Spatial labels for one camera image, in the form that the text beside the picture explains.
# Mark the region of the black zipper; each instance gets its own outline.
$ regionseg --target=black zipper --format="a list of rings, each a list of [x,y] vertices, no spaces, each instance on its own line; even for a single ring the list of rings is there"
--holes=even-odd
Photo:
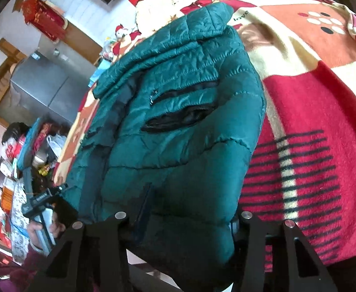
[[[187,93],[194,92],[197,90],[214,88],[217,86],[218,86],[218,80],[205,81],[205,82],[200,82],[200,83],[190,85],[184,89],[168,90],[168,91],[162,93],[160,96],[156,96],[159,91],[157,89],[155,89],[152,91],[152,93],[150,95],[150,105],[154,105],[155,103],[158,103],[158,102],[166,100],[166,99],[175,98],[179,95],[187,94]]]

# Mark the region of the bed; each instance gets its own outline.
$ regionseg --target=bed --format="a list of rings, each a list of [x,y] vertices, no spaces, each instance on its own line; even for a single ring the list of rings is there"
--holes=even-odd
[[[296,221],[325,264],[356,256],[356,13],[344,0],[142,0],[138,30],[114,45],[113,62],[176,18],[221,2],[234,8],[229,25],[267,99],[239,205],[266,221]],[[92,91],[59,159],[57,185],[98,113]],[[270,269],[270,251],[266,258]]]

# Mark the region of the jacket zipper pocket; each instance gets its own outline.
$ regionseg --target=jacket zipper pocket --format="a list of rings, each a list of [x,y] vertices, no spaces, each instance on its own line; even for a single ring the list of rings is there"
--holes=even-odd
[[[148,133],[162,133],[172,131],[183,127],[192,126],[211,114],[215,109],[214,105],[191,105],[184,109],[166,113],[146,121],[141,128]]]
[[[196,83],[193,85],[190,85],[186,88],[179,89],[179,90],[168,90],[164,93],[162,93],[160,96],[157,96],[158,90],[155,89],[152,91],[150,95],[150,105],[154,105],[160,101],[170,99],[170,98],[175,98],[177,96],[187,94],[190,92],[194,92],[197,90],[203,90],[203,89],[208,89],[208,88],[215,88],[218,86],[218,80],[215,81],[205,81],[205,82],[200,82]]]

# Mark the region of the red hanging ornament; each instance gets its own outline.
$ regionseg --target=red hanging ornament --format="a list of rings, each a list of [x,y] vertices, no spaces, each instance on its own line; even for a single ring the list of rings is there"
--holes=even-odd
[[[26,24],[32,24],[53,42],[64,39],[67,20],[42,0],[25,0],[21,9]]]

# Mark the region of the bolt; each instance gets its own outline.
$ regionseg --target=bolt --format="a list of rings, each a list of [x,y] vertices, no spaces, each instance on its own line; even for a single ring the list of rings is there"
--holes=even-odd
[[[117,219],[123,219],[127,217],[127,214],[125,212],[117,212],[114,217]]]
[[[294,221],[292,221],[291,219],[287,219],[285,221],[285,225],[288,226],[289,228],[293,228],[296,225],[296,223]]]
[[[252,218],[253,214],[247,210],[245,210],[244,212],[242,212],[242,217],[245,219],[250,219]]]
[[[80,229],[80,228],[82,228],[82,226],[83,226],[83,223],[80,222],[80,221],[74,222],[74,223],[72,224],[72,228],[73,228],[73,229]]]

